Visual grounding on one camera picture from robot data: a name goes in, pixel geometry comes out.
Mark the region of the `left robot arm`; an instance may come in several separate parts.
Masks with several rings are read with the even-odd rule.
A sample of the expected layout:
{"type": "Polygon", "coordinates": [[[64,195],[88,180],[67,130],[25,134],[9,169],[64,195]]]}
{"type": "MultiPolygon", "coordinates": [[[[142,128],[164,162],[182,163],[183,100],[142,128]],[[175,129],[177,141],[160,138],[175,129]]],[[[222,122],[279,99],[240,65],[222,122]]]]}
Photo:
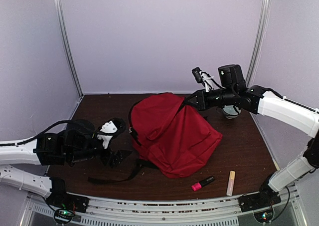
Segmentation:
{"type": "Polygon", "coordinates": [[[62,120],[39,134],[0,143],[0,181],[45,199],[53,199],[61,208],[72,203],[63,179],[38,176],[15,168],[16,164],[65,165],[98,158],[104,166],[119,165],[132,152],[113,151],[111,142],[126,129],[121,118],[113,118],[96,129],[88,120],[62,120]]]}

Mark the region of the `pale yellow highlighter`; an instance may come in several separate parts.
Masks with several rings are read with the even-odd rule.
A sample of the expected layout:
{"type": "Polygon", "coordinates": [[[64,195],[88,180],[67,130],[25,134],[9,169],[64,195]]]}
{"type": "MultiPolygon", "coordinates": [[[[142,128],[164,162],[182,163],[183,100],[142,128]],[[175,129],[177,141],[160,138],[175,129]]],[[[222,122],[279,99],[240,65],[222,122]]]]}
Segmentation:
{"type": "Polygon", "coordinates": [[[228,179],[228,185],[227,185],[227,190],[226,190],[226,195],[227,196],[232,196],[233,195],[235,174],[236,174],[235,171],[230,171],[229,179],[228,179]]]}

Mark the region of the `red student backpack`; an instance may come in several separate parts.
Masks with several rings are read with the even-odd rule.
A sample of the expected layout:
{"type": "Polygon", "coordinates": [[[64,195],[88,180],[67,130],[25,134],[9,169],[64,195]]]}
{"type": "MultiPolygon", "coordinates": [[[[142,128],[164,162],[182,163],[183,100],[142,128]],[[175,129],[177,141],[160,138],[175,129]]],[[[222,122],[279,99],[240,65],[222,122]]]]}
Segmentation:
{"type": "Polygon", "coordinates": [[[158,169],[169,179],[189,177],[207,164],[223,137],[185,98],[172,93],[137,102],[128,122],[139,158],[127,181],[144,167],[158,169]]]}

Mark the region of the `pink black highlighter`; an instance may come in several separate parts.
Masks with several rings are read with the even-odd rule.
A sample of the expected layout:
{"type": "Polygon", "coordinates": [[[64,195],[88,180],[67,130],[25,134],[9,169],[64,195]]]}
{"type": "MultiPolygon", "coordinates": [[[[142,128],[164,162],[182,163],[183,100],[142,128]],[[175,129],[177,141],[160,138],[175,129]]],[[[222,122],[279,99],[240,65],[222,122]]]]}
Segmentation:
{"type": "Polygon", "coordinates": [[[214,181],[215,181],[215,178],[213,176],[210,176],[210,177],[208,177],[206,179],[203,179],[203,180],[201,180],[199,182],[196,182],[195,184],[193,184],[191,186],[191,188],[192,188],[193,191],[196,192],[196,191],[202,189],[203,187],[209,185],[210,183],[212,183],[214,181]]]}

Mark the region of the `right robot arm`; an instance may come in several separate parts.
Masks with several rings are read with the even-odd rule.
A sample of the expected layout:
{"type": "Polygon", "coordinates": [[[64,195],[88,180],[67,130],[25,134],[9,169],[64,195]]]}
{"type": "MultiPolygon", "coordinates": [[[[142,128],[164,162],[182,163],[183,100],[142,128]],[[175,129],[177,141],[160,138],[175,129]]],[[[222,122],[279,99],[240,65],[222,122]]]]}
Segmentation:
{"type": "Polygon", "coordinates": [[[241,110],[274,118],[310,136],[306,149],[286,167],[273,173],[256,195],[259,206],[267,206],[275,193],[319,167],[319,110],[307,107],[280,95],[272,88],[259,85],[247,87],[240,65],[218,68],[220,84],[205,71],[196,67],[192,74],[204,89],[197,90],[185,103],[199,111],[213,107],[222,109],[228,118],[237,117],[241,110]]]}

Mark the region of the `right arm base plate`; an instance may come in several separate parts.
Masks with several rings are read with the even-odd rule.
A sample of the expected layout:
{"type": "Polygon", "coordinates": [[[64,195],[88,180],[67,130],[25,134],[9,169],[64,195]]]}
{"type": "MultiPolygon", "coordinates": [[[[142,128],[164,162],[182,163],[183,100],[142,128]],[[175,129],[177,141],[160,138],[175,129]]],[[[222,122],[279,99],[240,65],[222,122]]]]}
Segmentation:
{"type": "Polygon", "coordinates": [[[238,202],[241,212],[248,212],[278,204],[281,202],[281,198],[277,193],[262,191],[251,195],[242,195],[238,198],[238,202]]]}

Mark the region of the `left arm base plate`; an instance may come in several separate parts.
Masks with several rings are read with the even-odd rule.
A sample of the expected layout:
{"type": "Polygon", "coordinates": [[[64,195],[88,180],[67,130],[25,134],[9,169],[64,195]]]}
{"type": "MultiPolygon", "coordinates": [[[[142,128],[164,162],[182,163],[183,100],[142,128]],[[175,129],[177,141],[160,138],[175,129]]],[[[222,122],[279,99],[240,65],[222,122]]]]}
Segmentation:
{"type": "Polygon", "coordinates": [[[73,194],[51,194],[48,198],[46,198],[46,202],[49,205],[58,208],[64,208],[79,213],[86,213],[89,204],[89,198],[73,194]]]}

